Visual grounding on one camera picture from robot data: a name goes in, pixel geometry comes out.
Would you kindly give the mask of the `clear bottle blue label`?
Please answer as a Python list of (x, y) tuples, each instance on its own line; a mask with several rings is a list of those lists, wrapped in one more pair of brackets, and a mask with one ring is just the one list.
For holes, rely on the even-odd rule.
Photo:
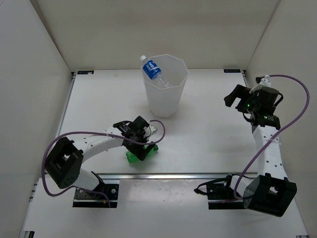
[(149, 78), (150, 82), (159, 89), (165, 89), (172, 87), (171, 83), (166, 79), (159, 66), (151, 59), (148, 59), (145, 55), (140, 56), (142, 63), (141, 70)]

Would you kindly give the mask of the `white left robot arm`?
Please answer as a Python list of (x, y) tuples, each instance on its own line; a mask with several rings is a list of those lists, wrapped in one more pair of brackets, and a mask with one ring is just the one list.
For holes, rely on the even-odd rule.
[(82, 164), (94, 156), (113, 148), (125, 147), (128, 152), (143, 161), (157, 142), (150, 137), (157, 133), (153, 120), (138, 116), (134, 121), (114, 123), (101, 131), (72, 131), (60, 135), (47, 147), (42, 161), (42, 183), (46, 193), (50, 192), (46, 175), (49, 175), (62, 195), (71, 188), (87, 192), (92, 198), (105, 195), (105, 183), (95, 173), (82, 168)]

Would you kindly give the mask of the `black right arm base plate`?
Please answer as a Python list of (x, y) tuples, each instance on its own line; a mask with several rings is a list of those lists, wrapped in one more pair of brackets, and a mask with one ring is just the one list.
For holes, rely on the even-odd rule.
[(243, 210), (243, 202), (234, 197), (230, 188), (231, 179), (236, 175), (229, 173), (224, 178), (201, 183), (194, 192), (207, 197), (209, 210)]

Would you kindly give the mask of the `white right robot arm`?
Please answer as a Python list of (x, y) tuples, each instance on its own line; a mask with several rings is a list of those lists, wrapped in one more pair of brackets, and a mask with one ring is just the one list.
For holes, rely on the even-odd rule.
[(232, 175), (222, 187), (228, 198), (240, 197), (245, 209), (282, 217), (297, 192), (297, 186), (290, 182), (283, 167), (277, 133), (281, 131), (280, 121), (274, 111), (283, 100), (276, 89), (261, 86), (256, 90), (237, 85), (224, 98), (231, 107), (236, 99), (236, 110), (250, 114), (245, 118), (252, 126), (252, 135), (257, 147), (257, 177)]

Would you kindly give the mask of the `green plastic soda bottle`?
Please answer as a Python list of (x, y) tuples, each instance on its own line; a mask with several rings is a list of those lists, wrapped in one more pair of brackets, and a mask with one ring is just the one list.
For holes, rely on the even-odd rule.
[[(145, 157), (145, 159), (149, 159), (150, 157), (152, 157), (157, 151), (159, 150), (159, 147), (157, 145), (155, 145), (151, 151), (147, 154), (147, 156)], [(128, 163), (132, 164), (132, 163), (136, 163), (138, 161), (140, 161), (134, 154), (132, 154), (130, 151), (126, 152), (126, 158)]]

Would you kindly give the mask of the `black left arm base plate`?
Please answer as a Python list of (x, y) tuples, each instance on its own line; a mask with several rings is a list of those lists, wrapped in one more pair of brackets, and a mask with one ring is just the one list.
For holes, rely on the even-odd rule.
[(119, 195), (119, 180), (104, 179), (103, 193), (107, 195), (109, 202), (101, 194), (86, 193), (77, 189), (74, 193), (73, 207), (75, 208), (117, 208)]

